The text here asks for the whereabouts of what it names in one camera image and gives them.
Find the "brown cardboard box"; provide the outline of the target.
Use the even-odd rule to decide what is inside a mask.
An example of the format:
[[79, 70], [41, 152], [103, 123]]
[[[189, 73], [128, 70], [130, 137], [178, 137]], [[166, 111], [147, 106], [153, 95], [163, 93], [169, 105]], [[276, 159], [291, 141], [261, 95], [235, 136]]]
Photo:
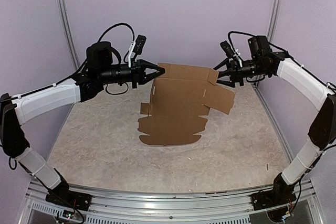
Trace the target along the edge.
[[235, 92], [217, 84], [211, 68], [160, 63], [165, 73], [154, 79], [150, 100], [141, 103], [139, 140], [149, 146], [187, 145], [205, 130], [211, 109], [228, 115]]

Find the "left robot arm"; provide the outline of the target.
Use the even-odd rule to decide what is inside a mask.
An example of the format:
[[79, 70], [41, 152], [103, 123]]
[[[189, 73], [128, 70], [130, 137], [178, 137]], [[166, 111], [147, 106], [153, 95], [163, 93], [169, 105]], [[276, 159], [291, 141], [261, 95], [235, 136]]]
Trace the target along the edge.
[[65, 80], [14, 97], [7, 93], [1, 96], [4, 153], [39, 179], [60, 204], [69, 205], [74, 195], [65, 179], [30, 146], [22, 125], [59, 107], [93, 99], [105, 85], [131, 83], [135, 89], [164, 74], [164, 68], [131, 56], [140, 55], [143, 46], [143, 42], [133, 41], [127, 54], [129, 61], [122, 63], [110, 42], [96, 42], [87, 48], [83, 66]]

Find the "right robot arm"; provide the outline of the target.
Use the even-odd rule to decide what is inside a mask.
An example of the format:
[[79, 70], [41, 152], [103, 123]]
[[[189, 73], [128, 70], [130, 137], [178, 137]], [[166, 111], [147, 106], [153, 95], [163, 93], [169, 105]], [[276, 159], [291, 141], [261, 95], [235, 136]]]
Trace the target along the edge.
[[324, 83], [300, 65], [286, 50], [270, 43], [266, 36], [249, 35], [251, 58], [243, 60], [231, 39], [220, 43], [226, 58], [215, 69], [220, 71], [217, 82], [234, 88], [252, 77], [278, 77], [295, 88], [315, 108], [317, 115], [309, 127], [308, 139], [291, 163], [275, 178], [269, 201], [281, 204], [293, 187], [333, 148], [335, 141], [335, 86]]

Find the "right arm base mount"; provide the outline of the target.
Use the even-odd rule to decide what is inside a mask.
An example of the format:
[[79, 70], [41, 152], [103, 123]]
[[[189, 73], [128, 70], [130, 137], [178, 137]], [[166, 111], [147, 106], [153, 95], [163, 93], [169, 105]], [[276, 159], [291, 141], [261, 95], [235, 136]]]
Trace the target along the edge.
[[250, 196], [253, 209], [262, 210], [296, 201], [294, 192], [276, 195], [273, 190], [260, 190]]

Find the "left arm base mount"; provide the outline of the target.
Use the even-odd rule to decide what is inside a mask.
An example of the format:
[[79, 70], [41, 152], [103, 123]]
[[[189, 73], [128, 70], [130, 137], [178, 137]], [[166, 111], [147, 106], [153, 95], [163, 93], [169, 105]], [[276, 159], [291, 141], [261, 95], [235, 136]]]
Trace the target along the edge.
[[52, 193], [48, 193], [45, 200], [55, 205], [88, 211], [92, 196], [90, 194], [70, 190], [67, 192], [65, 199], [61, 199]]

